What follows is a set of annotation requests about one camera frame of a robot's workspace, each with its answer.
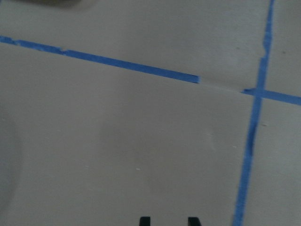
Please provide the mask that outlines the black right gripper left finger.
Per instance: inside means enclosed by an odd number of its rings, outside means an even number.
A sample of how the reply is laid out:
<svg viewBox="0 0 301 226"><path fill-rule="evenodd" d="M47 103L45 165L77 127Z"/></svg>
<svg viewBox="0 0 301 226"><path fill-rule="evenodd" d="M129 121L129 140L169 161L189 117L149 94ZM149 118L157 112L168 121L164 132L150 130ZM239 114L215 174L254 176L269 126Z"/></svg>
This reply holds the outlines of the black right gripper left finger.
<svg viewBox="0 0 301 226"><path fill-rule="evenodd" d="M150 226L150 217L148 216L140 217L139 226Z"/></svg>

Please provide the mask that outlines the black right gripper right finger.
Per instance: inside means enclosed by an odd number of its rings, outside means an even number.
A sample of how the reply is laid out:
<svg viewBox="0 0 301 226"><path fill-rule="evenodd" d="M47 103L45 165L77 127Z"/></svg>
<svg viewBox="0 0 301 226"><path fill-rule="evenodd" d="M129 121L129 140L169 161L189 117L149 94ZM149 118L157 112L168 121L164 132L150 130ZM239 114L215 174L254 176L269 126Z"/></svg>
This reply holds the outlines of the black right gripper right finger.
<svg viewBox="0 0 301 226"><path fill-rule="evenodd" d="M202 226L198 217L188 217L188 226Z"/></svg>

